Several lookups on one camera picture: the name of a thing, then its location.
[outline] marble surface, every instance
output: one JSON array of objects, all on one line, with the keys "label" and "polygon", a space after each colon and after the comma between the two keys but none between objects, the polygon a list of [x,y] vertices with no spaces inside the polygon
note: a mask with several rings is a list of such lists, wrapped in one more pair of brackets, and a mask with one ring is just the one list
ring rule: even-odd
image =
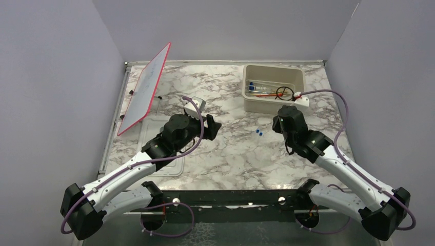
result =
[{"label": "marble surface", "polygon": [[[121,108],[125,113],[130,95],[144,66],[133,66]],[[330,89],[323,65],[298,65],[305,71],[306,90]],[[183,95],[207,101],[204,114],[214,116],[222,127],[214,141],[204,140],[185,158],[183,173],[178,177],[146,177],[162,190],[240,190],[295,189],[308,178],[321,183],[342,185],[326,170],[297,156],[288,156],[281,134],[272,131],[274,115],[244,111],[241,96],[243,65],[165,66],[156,91],[163,98],[158,115],[182,113]],[[322,131],[333,139],[341,127],[341,118],[333,96],[311,94],[310,109],[304,112],[310,129]],[[156,114],[155,99],[149,115]],[[136,154],[141,124],[121,136],[115,136],[106,173],[127,162]],[[256,129],[263,132],[259,137]],[[340,148],[352,157],[345,133]]]}]

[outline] purple cable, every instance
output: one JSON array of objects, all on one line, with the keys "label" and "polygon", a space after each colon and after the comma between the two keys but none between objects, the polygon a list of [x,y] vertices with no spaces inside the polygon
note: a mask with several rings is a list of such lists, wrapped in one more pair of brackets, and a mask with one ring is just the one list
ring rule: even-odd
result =
[{"label": "purple cable", "polygon": [[187,205],[185,203],[182,203],[182,202],[168,202],[168,203],[156,205],[156,206],[153,206],[153,207],[146,207],[146,208],[143,208],[143,209],[156,209],[156,208],[164,207],[164,206],[167,206],[167,205],[176,205],[176,204],[179,204],[179,205],[187,207],[187,209],[189,210],[190,214],[192,215],[192,223],[190,224],[190,226],[189,226],[189,228],[187,230],[185,230],[184,232],[179,233],[179,234],[163,234],[163,233],[158,233],[158,232],[147,230],[145,228],[144,224],[143,224],[143,221],[141,220],[141,226],[142,226],[142,229],[143,229],[142,232],[148,232],[150,234],[150,236],[157,235],[157,236],[162,236],[162,237],[181,237],[181,236],[186,235],[190,231],[192,231],[193,226],[195,225],[195,216],[193,214],[192,208],[189,207],[189,205]]},{"label": "purple cable", "polygon": [[367,183],[371,184],[378,191],[382,191],[389,198],[393,199],[398,205],[400,205],[409,214],[409,216],[411,217],[411,220],[412,220],[412,224],[408,227],[398,227],[397,230],[399,230],[399,231],[412,230],[414,227],[416,227],[417,220],[416,220],[416,217],[414,216],[414,214],[411,212],[411,210],[409,208],[407,208],[401,201],[399,201],[397,198],[395,198],[393,195],[391,195],[389,192],[387,192],[386,190],[382,190],[382,188],[379,185],[377,185],[375,182],[371,181],[367,176],[365,176],[362,172],[360,172],[357,168],[355,168],[355,166],[352,165],[350,162],[348,162],[348,160],[346,160],[346,158],[340,153],[340,149],[338,146],[338,139],[339,139],[340,134],[344,131],[344,128],[346,127],[347,119],[349,116],[349,107],[347,106],[347,102],[344,99],[344,97],[340,93],[333,91],[333,90],[328,90],[328,89],[303,92],[303,93],[301,93],[301,96],[312,94],[312,93],[318,93],[318,92],[331,92],[331,93],[334,93],[335,95],[339,96],[341,98],[341,100],[343,101],[344,108],[346,110],[346,115],[344,117],[343,126],[339,129],[339,132],[337,133],[337,135],[334,138],[334,148],[335,148],[335,151],[337,152],[337,154],[339,155],[340,159],[342,161],[344,161],[345,163],[347,163],[347,165],[349,165],[349,167],[354,172],[356,172],[363,180],[365,180]]},{"label": "purple cable", "polygon": [[[183,96],[182,99],[189,101],[195,107],[196,112],[198,113],[198,116],[199,116],[200,125],[201,125],[201,133],[200,133],[200,137],[198,139],[198,142],[196,142],[196,145],[194,145],[192,148],[190,148],[190,150],[184,152],[181,155],[176,155],[176,156],[172,156],[172,157],[165,157],[165,158],[160,158],[160,159],[151,159],[151,160],[144,160],[144,161],[136,162],[135,164],[131,165],[132,168],[135,168],[135,167],[137,167],[139,165],[150,163],[150,162],[175,160],[177,158],[180,158],[180,157],[183,157],[183,156],[186,156],[186,155],[192,153],[192,151],[194,151],[198,147],[198,145],[200,145],[201,140],[203,139],[203,136],[204,136],[204,121],[203,121],[203,118],[201,116],[200,109],[198,108],[198,106],[196,106],[196,104],[192,101],[191,98],[189,98],[187,96]],[[107,184],[108,182],[110,182],[111,180],[113,180],[114,178],[118,177],[120,174],[122,174],[122,173],[124,173],[124,172],[126,172],[128,170],[130,170],[130,169],[128,167],[125,167],[124,169],[121,169],[119,172],[115,173],[110,178],[108,178],[105,181],[103,181],[102,183],[100,183],[98,186],[95,187],[97,189],[97,192],[105,184]],[[74,205],[71,207],[71,209],[67,212],[67,214],[65,215],[65,218],[64,218],[64,220],[62,221],[62,224],[61,224],[61,232],[62,232],[62,234],[70,234],[70,233],[72,233],[72,230],[65,231],[65,224],[67,223],[69,216],[71,216],[71,214],[75,210],[75,208],[77,208],[77,206],[83,200],[85,200],[88,196],[90,196],[92,193],[93,193],[93,191],[90,190],[88,193],[86,193],[84,196],[82,196],[76,203],[74,203]]]},{"label": "purple cable", "polygon": [[[335,184],[330,184],[330,185],[328,185],[328,187],[331,187],[331,186],[334,186],[334,187],[337,187],[340,191],[342,191],[342,192],[344,192],[344,190],[342,189],[342,188],[340,188],[338,185],[335,185]],[[310,231],[310,232],[314,232],[314,233],[317,233],[317,234],[323,234],[323,235],[330,235],[330,234],[336,234],[336,233],[340,233],[340,232],[342,232],[342,231],[344,231],[349,225],[350,225],[350,221],[351,221],[351,219],[350,219],[350,217],[349,217],[349,219],[347,219],[347,222],[346,222],[346,224],[343,226],[343,227],[341,227],[340,229],[338,229],[338,230],[335,230],[335,231],[332,231],[332,232],[322,232],[322,231],[317,231],[317,230],[313,230],[313,229],[310,229],[310,228],[308,228],[308,227],[305,227],[305,226],[303,226],[300,222],[299,222],[299,220],[296,220],[296,222],[302,227],[302,228],[304,228],[304,229],[306,229],[306,230],[308,230],[308,231]]]}]

